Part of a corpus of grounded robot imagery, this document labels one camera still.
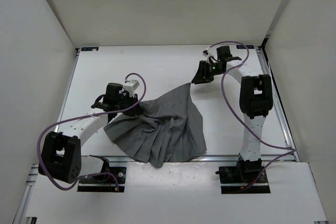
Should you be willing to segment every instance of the white wall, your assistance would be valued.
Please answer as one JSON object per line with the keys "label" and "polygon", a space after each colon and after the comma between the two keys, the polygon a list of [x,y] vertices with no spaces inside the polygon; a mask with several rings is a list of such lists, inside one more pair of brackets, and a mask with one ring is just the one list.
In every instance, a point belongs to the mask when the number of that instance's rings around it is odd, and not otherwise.
{"label": "white wall", "polygon": [[281,0],[49,0],[76,47],[260,45]]}
{"label": "white wall", "polygon": [[336,0],[291,0],[266,51],[302,161],[336,223]]}
{"label": "white wall", "polygon": [[12,223],[76,51],[45,0],[0,0],[0,31],[0,222]]}

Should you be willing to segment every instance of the white table surface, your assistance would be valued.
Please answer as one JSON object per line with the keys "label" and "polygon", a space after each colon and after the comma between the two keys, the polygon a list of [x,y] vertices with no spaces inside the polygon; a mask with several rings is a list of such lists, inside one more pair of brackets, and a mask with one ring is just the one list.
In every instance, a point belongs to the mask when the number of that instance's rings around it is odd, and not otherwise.
{"label": "white table surface", "polygon": [[[198,62],[204,60],[202,51],[207,46],[125,46],[99,47],[98,51],[81,51],[71,82],[62,119],[86,114],[98,95],[105,93],[109,82],[123,83],[130,72],[141,74],[147,83],[144,100],[156,99],[162,94],[191,82]],[[230,47],[233,56],[242,59],[246,50]],[[262,74],[256,51],[250,50],[247,65]],[[243,126],[228,109],[221,92],[221,76],[208,84],[192,85],[191,97],[203,116],[203,130],[207,145],[204,155],[238,155],[243,142]],[[231,76],[225,79],[228,98],[234,109],[239,108],[240,85]],[[137,89],[139,97],[143,85]],[[63,124],[59,130],[70,124]],[[266,118],[262,139],[273,145],[285,147],[281,125],[272,109]],[[261,146],[261,153],[280,154],[284,151]],[[103,129],[93,135],[83,146],[82,155],[125,156],[106,136]]]}
{"label": "white table surface", "polygon": [[60,191],[38,176],[27,209],[37,224],[314,224],[327,220],[307,163],[267,170],[270,194],[222,195],[221,162],[127,163],[124,193]]}

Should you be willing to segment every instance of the cloth fold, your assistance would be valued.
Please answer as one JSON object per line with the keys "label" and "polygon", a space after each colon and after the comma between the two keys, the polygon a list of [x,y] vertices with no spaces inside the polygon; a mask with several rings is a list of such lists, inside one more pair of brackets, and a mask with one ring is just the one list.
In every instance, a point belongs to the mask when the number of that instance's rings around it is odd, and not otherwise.
{"label": "cloth fold", "polygon": [[190,96],[190,83],[141,102],[143,114],[120,115],[104,127],[111,141],[134,160],[161,167],[206,151],[203,118]]}

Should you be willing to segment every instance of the white enclosure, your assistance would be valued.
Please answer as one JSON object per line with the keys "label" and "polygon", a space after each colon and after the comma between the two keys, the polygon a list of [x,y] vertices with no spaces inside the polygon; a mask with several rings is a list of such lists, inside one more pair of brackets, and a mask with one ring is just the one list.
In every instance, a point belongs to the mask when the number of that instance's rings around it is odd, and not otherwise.
{"label": "white enclosure", "polygon": [[291,0],[266,44],[299,156],[336,223],[335,0]]}
{"label": "white enclosure", "polygon": [[[39,176],[36,188],[42,193],[34,194],[28,213],[39,214],[40,223],[51,223],[48,219],[50,216],[54,217],[55,223],[67,222],[66,215],[54,216],[57,211],[50,208],[50,204],[54,204],[59,211],[74,217],[79,223],[94,221],[95,216],[99,216],[101,222],[115,217],[113,220],[119,223],[120,218],[128,214],[127,206],[136,213],[137,204],[143,198],[147,202],[155,202],[156,196],[162,196],[167,197],[168,201],[167,205],[158,205],[157,216],[165,217],[164,220],[167,221],[169,214],[165,211],[175,211],[172,223],[181,220],[186,223],[200,220],[210,222],[207,215],[212,210],[216,211],[214,218],[219,220],[222,206],[229,212],[226,221],[234,223],[243,220],[241,211],[235,212],[243,204],[244,209],[251,214],[250,223],[272,223],[270,215],[281,212],[282,215],[279,214],[277,218],[279,223],[313,224],[314,221],[326,220],[319,202],[320,196],[329,223],[336,223],[334,3],[335,0],[0,0],[1,223],[12,223],[29,168],[32,163],[37,163],[37,137],[45,126],[57,120],[76,63],[75,47],[100,46],[100,49],[95,52],[97,59],[89,57],[92,52],[81,52],[72,82],[75,85],[69,89],[63,115],[59,115],[64,119],[86,113],[91,100],[99,95],[97,92],[104,92],[109,81],[121,82],[123,73],[142,71],[148,80],[146,71],[153,71],[165,77],[165,83],[160,88],[155,80],[149,79],[149,89],[154,88],[154,91],[148,93],[148,99],[156,98],[163,92],[184,84],[186,79],[190,81],[194,74],[190,71],[196,71],[197,62],[202,59],[201,52],[198,51],[203,46],[172,45],[208,45],[230,39],[260,46],[269,28],[272,34],[266,43],[268,63],[298,148],[300,161],[309,162],[309,165],[290,162],[292,156],[282,164],[278,163],[270,168],[270,197],[252,195],[253,197],[248,198],[246,195],[239,195],[238,198],[226,198],[226,203],[219,207],[214,202],[222,204],[223,198],[216,194],[216,190],[202,187],[219,186],[217,180],[202,178],[197,186],[192,187],[191,177],[186,179],[179,173],[174,173],[178,170],[188,175],[188,165],[197,168],[196,162],[176,165],[176,170],[166,164],[162,172],[172,172],[173,175],[164,184],[164,190],[159,181],[162,178],[160,171],[153,171],[150,166],[144,165],[146,171],[153,175],[150,185],[154,190],[148,195],[146,190],[141,190],[144,188],[143,176],[148,173],[142,171],[141,165],[129,162],[127,166],[133,171],[130,173],[133,175],[128,178],[129,187],[123,198],[115,194],[115,198],[95,194],[84,197],[83,194],[76,194],[75,190],[59,193],[46,177]],[[126,56],[132,58],[129,64],[118,62],[119,58]],[[150,59],[150,67],[142,63],[142,59]],[[267,69],[266,61],[258,64],[259,59],[256,54],[252,55],[249,66],[259,73],[271,73]],[[166,68],[160,66],[160,69],[153,69],[160,65],[157,60],[161,60]],[[174,60],[190,62],[190,76],[184,73],[170,77],[168,67],[182,70],[172,63]],[[96,70],[96,61],[103,64],[103,73]],[[110,76],[109,65],[104,65],[105,62],[111,65]],[[81,89],[81,81],[84,86],[94,87]],[[237,83],[228,78],[227,84],[232,92],[230,101],[235,102],[239,91]],[[243,135],[242,126],[233,118],[232,121],[227,120],[225,130],[228,134],[222,142],[219,133],[211,131],[211,125],[215,125],[216,129],[221,126],[216,120],[221,112],[228,112],[224,103],[218,110],[210,109],[210,100],[219,103],[222,99],[217,86],[218,78],[204,90],[198,87],[191,90],[193,101],[207,118],[204,131],[208,141],[208,153],[205,156],[212,158],[222,154],[228,159],[236,158],[241,144],[239,135]],[[78,94],[85,95],[87,92],[90,94],[82,98],[81,103],[76,103]],[[283,114],[278,113],[277,116],[275,113],[282,110],[277,96],[274,97],[277,103],[266,120],[263,137],[267,142],[285,146],[286,143],[292,143],[289,141],[291,135],[287,127],[282,127],[285,121]],[[266,147],[261,152],[265,160],[279,153]],[[102,132],[98,132],[88,141],[83,153],[118,155],[123,160],[127,159],[116,146],[111,145]],[[204,170],[205,174],[211,176],[216,166],[217,164],[207,160],[203,168],[199,167],[194,174],[201,176],[200,171]],[[174,191],[176,181],[180,183],[179,188],[184,189],[182,193],[185,197],[175,205],[174,200],[181,193]],[[191,194],[192,189],[198,189],[195,195]],[[212,196],[214,201],[207,198],[201,202],[198,201],[198,196],[202,199]],[[79,205],[71,205],[69,208],[64,204],[65,201],[74,204],[78,202]],[[105,207],[90,208],[88,202],[90,206],[94,202],[97,206]],[[275,208],[274,202],[280,202],[280,208]],[[108,204],[115,208],[110,210]],[[186,210],[196,212],[194,219],[184,219],[182,210],[185,205]],[[206,206],[209,209],[207,215],[204,215]],[[139,222],[148,222],[147,217],[142,216]],[[136,220],[136,215],[127,215],[125,220],[132,223]],[[20,224],[23,223],[24,216],[16,218],[14,223],[19,221]]]}
{"label": "white enclosure", "polygon": [[0,219],[12,223],[36,139],[57,119],[76,51],[45,0],[0,0]]}

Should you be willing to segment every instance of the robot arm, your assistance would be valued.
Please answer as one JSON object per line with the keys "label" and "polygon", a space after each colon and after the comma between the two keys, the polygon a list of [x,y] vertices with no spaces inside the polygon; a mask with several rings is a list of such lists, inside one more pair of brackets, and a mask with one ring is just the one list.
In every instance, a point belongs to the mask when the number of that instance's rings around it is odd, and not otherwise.
{"label": "robot arm", "polygon": [[[231,55],[229,46],[219,47],[217,62],[209,61],[209,57],[206,61],[200,61],[192,83],[212,82],[215,75],[222,74],[241,62],[239,57]],[[235,68],[228,74],[240,83],[239,106],[245,124],[261,137],[264,121],[273,106],[271,77],[268,74],[257,74],[246,65]],[[238,157],[238,176],[242,180],[258,175],[261,170],[260,141],[247,129],[244,129],[243,145]]]}
{"label": "robot arm", "polygon": [[[124,85],[109,83],[106,93],[98,97],[87,114],[103,111],[123,110],[138,101],[135,89],[138,81],[125,81]],[[142,113],[139,105],[124,112],[125,115],[136,116]],[[49,132],[46,135],[42,150],[42,159],[55,179],[73,183],[78,176],[100,173],[108,170],[109,163],[98,156],[81,156],[81,147],[100,128],[116,117],[116,113],[92,116],[80,119],[63,132]],[[44,175],[39,166],[39,173]]]}

